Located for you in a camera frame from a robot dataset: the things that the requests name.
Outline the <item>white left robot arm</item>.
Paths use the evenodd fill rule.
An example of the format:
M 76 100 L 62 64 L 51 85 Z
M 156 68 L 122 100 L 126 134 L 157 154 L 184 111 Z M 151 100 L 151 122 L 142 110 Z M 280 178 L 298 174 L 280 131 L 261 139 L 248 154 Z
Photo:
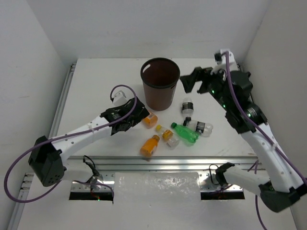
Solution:
M 42 136 L 36 140 L 28 163 L 44 187 L 62 180 L 82 184 L 97 182 L 99 172 L 92 163 L 73 165 L 67 163 L 68 158 L 100 139 L 126 132 L 150 114 L 136 95 L 127 100 L 124 95 L 115 94 L 110 99 L 114 106 L 91 122 L 63 136 L 51 139 Z

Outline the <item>orange bottle barcode label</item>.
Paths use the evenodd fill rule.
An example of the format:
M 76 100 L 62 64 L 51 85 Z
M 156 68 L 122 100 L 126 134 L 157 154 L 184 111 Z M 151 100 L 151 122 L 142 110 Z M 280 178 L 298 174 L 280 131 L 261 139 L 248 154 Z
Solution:
M 158 121 L 158 117 L 151 111 L 149 111 L 149 115 L 142 120 L 143 125 L 150 129 L 156 125 Z

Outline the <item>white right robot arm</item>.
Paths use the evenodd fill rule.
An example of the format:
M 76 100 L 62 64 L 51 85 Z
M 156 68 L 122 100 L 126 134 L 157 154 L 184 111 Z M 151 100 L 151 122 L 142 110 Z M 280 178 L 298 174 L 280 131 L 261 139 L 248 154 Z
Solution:
M 230 126 L 251 146 L 268 173 L 268 176 L 257 176 L 227 162 L 215 171 L 218 184 L 239 185 L 260 197 L 276 213 L 299 201 L 307 193 L 307 180 L 295 171 L 279 149 L 266 116 L 249 99 L 253 88 L 250 73 L 235 70 L 224 77 L 222 71 L 195 68 L 190 77 L 190 86 L 185 86 L 185 91 L 189 92 L 200 81 L 197 92 L 208 92 L 225 109 Z

